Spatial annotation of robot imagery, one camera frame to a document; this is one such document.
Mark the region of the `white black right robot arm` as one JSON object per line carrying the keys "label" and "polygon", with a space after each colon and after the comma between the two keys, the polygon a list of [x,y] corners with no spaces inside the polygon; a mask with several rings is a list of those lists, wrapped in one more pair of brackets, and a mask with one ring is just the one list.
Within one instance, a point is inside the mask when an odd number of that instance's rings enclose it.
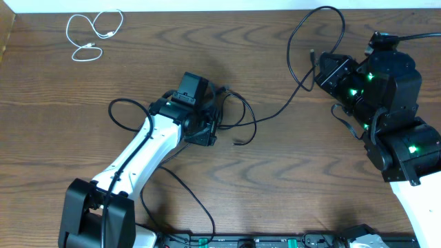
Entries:
{"label": "white black right robot arm", "polygon": [[367,156],[403,206],[421,247],[440,246],[440,133],[416,115],[422,76],[396,50],[362,63],[323,53],[317,85],[362,126]]}

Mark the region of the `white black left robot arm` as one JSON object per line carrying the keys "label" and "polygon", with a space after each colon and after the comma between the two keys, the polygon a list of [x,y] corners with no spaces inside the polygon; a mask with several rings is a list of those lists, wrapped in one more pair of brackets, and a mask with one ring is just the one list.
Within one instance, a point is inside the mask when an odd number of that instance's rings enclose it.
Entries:
{"label": "white black left robot arm", "polygon": [[75,179],[65,193],[59,247],[153,247],[154,231],[136,224],[134,205],[159,163],[181,141],[213,145],[215,102],[160,98],[118,158],[91,181]]}

